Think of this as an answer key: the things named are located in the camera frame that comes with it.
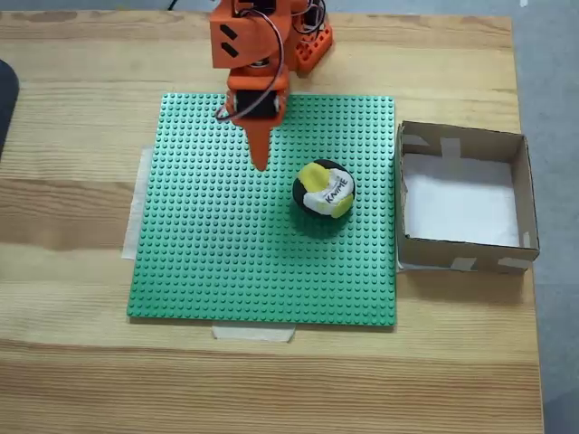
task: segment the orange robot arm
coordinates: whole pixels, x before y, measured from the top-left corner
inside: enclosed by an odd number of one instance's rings
[[[214,67],[231,69],[225,106],[215,116],[245,130],[253,165],[263,171],[271,130],[285,115],[289,72],[307,75],[333,42],[326,4],[221,0],[210,27]]]

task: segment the masking tape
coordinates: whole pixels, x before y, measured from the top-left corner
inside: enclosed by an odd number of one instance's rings
[[[528,269],[533,262],[526,259],[503,258],[498,260],[499,265],[505,267],[512,267],[514,269]]]
[[[402,136],[402,143],[403,145],[430,146],[426,140],[414,134],[404,134]]]
[[[531,248],[531,235],[528,232],[523,233],[523,247],[525,249]]]
[[[460,158],[460,139],[441,137],[441,149],[444,158]]]
[[[455,258],[452,262],[451,269],[457,269],[459,271],[471,271],[476,261],[476,258]]]
[[[289,342],[296,333],[296,325],[214,321],[212,331],[215,339]]]
[[[133,200],[130,203],[125,242],[120,255],[122,259],[134,260],[137,257],[138,238],[141,232],[141,220],[143,220],[143,210],[147,199],[148,175],[151,171],[152,161],[153,147],[146,147],[141,152],[141,160],[138,164],[137,180],[135,181]]]

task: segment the open cardboard box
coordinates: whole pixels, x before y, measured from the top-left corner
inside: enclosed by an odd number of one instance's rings
[[[539,238],[524,136],[404,121],[396,163],[402,264],[517,274],[532,265]]]

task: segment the wooden table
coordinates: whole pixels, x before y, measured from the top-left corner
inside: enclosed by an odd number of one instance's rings
[[[396,116],[519,131],[506,18],[334,14],[293,89],[396,97]],[[539,433],[532,273],[398,276],[398,326],[290,344],[130,324],[120,258],[161,95],[223,91],[206,14],[4,13],[22,90],[0,164],[0,430]]]

